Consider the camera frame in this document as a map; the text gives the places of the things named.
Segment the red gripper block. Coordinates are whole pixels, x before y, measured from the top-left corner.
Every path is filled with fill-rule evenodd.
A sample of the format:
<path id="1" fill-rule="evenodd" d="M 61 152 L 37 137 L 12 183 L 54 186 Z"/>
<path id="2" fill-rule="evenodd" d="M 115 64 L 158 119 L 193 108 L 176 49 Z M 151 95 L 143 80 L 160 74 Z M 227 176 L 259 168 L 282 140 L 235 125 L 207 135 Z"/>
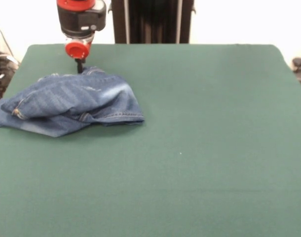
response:
<path id="1" fill-rule="evenodd" d="M 90 38 L 66 38 L 65 51 L 77 64 L 77 73 L 83 72 L 84 60 L 90 53 L 93 37 Z"/>

